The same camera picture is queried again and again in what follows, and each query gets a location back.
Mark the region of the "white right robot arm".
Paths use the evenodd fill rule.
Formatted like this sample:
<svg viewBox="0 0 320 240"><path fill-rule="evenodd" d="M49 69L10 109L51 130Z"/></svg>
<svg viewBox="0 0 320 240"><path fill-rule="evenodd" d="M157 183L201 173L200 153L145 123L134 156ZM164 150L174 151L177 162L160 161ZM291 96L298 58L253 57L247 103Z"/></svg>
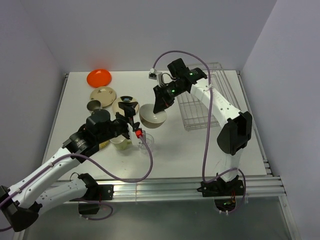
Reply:
<svg viewBox="0 0 320 240"><path fill-rule="evenodd" d="M181 58L174 60L168 66L173 78L164 83L163 74L151 68L148 77L157 80L153 88L155 103L153 113L162 112L174 103L177 96L188 92L196 97L208 109L208 116L214 116L221 131L217 137L217 144L223 152L222 167L212 180L216 182L216 189L222 195L229 194L238 179L239 162L243 149L252 137L252 115L241 112L233 106L210 82L205 79L211 77L209 72L200 68L189 69Z"/></svg>

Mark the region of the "wire dish rack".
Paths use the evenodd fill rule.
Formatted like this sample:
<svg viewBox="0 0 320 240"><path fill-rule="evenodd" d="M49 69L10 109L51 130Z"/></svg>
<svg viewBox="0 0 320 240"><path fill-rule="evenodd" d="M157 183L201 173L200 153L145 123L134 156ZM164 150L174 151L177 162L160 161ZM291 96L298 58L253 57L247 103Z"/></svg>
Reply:
<svg viewBox="0 0 320 240"><path fill-rule="evenodd" d="M212 103L210 126L219 127L222 113L237 108L241 112L248 110L240 87L237 72L224 70L219 62L207 64L210 82L198 81L196 89L177 97L182 122L185 130L203 129L208 126L208 110Z"/></svg>

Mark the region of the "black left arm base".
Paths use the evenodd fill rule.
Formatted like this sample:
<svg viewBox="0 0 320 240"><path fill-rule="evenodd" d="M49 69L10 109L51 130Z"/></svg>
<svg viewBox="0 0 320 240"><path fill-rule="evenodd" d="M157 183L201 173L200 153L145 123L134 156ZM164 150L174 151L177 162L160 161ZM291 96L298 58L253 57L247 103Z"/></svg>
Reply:
<svg viewBox="0 0 320 240"><path fill-rule="evenodd" d="M113 194L112 184L98 185L89 189L83 197L72 199L70 202L78 203L77 209L81 218L88 221L101 221L111 217L114 212L114 208L107 202L113 199ZM94 217L102 210L107 210L108 214Z"/></svg>

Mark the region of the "beige ceramic bowl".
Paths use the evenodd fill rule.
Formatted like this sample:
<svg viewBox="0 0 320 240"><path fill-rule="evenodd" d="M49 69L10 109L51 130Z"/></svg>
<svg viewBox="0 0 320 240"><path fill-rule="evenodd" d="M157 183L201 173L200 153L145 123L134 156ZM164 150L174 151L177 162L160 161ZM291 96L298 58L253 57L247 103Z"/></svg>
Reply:
<svg viewBox="0 0 320 240"><path fill-rule="evenodd" d="M159 128L167 120L167 113L160 111L153 113L154 105L151 103L144 104L139 109L139 118L141 123L148 129Z"/></svg>

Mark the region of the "pale green mug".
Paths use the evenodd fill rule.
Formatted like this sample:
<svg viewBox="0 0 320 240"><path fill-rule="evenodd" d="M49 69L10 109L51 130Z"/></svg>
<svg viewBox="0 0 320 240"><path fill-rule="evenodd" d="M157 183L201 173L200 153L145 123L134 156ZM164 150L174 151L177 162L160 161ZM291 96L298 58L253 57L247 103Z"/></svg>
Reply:
<svg viewBox="0 0 320 240"><path fill-rule="evenodd" d="M111 144L117 151L123 151L132 143L131 140L120 135L110 140Z"/></svg>

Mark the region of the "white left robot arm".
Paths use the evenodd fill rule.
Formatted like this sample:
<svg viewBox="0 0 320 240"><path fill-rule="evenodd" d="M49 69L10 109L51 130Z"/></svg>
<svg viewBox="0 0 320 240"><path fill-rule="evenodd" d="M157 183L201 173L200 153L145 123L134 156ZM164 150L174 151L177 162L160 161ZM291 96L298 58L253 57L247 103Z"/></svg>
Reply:
<svg viewBox="0 0 320 240"><path fill-rule="evenodd" d="M69 200L91 201L98 194L98 184L88 173L59 187L50 188L62 175L85 161L95 163L91 156L104 143L118 136L141 140L142 130L134 121L138 102L120 102L123 114L111 120L105 109L95 109L77 132L43 165L20 182L0 187L0 210L9 222L9 229L20 232L30 227L46 211Z"/></svg>

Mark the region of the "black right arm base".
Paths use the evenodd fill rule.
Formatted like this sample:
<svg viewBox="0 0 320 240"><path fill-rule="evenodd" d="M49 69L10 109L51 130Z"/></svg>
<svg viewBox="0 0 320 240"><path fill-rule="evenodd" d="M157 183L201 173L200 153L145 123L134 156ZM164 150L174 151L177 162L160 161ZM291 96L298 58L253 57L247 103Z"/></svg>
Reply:
<svg viewBox="0 0 320 240"><path fill-rule="evenodd" d="M236 197L244 197L246 194L246 184L239 179L237 175L235 179L225 182L221 177L211 183L200 183L200 187L196 189L202 194L202 197L225 197L215 199L215 207L222 212L231 212L237 207Z"/></svg>

